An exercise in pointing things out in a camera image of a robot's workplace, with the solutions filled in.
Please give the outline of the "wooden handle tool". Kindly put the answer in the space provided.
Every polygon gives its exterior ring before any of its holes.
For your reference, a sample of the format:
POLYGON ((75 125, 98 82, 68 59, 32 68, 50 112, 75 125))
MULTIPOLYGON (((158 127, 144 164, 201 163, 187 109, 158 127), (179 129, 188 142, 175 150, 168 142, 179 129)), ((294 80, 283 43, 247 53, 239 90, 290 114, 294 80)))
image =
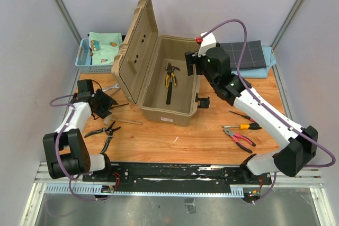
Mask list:
POLYGON ((137 122, 137 121, 130 121, 130 120, 124 120, 124 119, 117 119, 111 116, 106 117, 103 120, 104 125, 110 125, 112 121, 117 121, 121 123, 128 123, 128 124, 134 124, 134 125, 142 125, 142 122, 137 122))

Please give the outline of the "small claw hammer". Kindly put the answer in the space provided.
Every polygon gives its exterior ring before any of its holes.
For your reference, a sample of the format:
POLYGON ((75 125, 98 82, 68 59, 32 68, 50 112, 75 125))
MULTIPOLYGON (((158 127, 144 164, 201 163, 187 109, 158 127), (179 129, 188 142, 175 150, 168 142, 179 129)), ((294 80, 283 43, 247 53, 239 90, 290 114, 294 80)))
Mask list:
POLYGON ((174 80, 171 79, 171 81, 169 83, 169 88, 167 88, 167 97, 166 97, 166 104, 167 105, 170 105, 170 103, 171 103, 173 86, 174 86, 174 80))

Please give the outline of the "yellow black handled pliers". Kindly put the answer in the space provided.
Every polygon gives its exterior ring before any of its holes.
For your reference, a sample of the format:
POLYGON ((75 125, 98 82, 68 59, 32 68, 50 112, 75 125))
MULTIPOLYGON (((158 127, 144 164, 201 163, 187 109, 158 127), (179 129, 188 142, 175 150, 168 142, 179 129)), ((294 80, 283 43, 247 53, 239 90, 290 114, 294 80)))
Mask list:
POLYGON ((177 78, 174 74, 175 70, 180 70, 178 67, 173 66, 170 62, 165 67, 165 70, 167 72, 166 78, 165 78, 165 87, 169 88, 171 79, 174 80, 174 86, 177 86, 177 78))

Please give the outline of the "tan plastic tool box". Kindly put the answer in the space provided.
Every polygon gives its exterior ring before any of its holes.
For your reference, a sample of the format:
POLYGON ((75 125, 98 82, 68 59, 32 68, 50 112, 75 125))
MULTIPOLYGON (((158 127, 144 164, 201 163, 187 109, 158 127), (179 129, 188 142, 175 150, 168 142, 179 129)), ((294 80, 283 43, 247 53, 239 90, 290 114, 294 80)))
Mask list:
POLYGON ((198 109, 195 99, 201 78, 188 76, 184 54, 198 50, 194 39, 159 35, 152 1, 139 0, 111 73, 125 97, 139 106, 147 120, 187 126, 198 109), (173 86, 167 105, 165 67, 169 62, 180 71, 174 72, 177 86, 173 86))

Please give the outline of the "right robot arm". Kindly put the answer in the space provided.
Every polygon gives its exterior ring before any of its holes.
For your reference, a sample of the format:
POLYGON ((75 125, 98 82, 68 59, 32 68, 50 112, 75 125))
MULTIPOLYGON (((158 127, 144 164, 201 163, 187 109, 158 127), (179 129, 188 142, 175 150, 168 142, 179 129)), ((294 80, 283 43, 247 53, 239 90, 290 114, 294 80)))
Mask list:
POLYGON ((202 57, 187 52, 185 60, 188 75, 203 75, 220 99, 252 117, 280 147, 274 152, 246 158, 240 165, 243 182, 251 184, 259 175, 271 172, 294 177, 315 157, 316 145, 311 141, 318 139, 317 130, 288 119, 261 98, 249 82, 240 81, 231 73, 230 57, 223 48, 210 48, 202 57))

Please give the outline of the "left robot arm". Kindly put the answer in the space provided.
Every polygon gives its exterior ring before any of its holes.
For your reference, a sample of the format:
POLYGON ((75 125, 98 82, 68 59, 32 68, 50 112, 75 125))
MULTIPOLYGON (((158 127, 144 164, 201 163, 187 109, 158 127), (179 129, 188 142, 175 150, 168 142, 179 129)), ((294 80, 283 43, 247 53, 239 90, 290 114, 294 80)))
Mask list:
POLYGON ((105 93, 102 87, 94 89, 95 81, 82 79, 77 82, 77 92, 61 96, 50 102, 52 107, 68 107, 60 126, 52 133, 45 134, 42 142, 49 175, 52 179, 95 173, 101 181, 113 176, 109 157, 100 152, 90 154, 82 131, 90 117, 106 118, 111 107, 117 102, 105 93))

